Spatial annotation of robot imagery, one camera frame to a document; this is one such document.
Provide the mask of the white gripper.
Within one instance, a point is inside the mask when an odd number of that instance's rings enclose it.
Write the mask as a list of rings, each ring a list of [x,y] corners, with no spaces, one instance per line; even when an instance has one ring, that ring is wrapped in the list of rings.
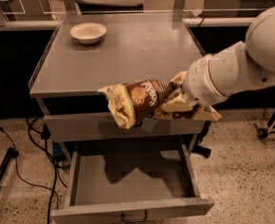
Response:
[[[210,72],[211,60],[212,56],[206,55],[172,78],[172,82],[183,82],[184,92],[174,91],[167,97],[158,108],[160,119],[218,121],[222,118],[210,106],[223,103],[227,99],[214,85]]]

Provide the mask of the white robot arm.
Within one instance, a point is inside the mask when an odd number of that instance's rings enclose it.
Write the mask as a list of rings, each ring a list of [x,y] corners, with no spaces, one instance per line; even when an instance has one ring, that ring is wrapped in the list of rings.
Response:
[[[193,62],[182,83],[158,109],[165,119],[219,120],[213,108],[229,96],[275,86],[275,7],[258,15],[244,41]]]

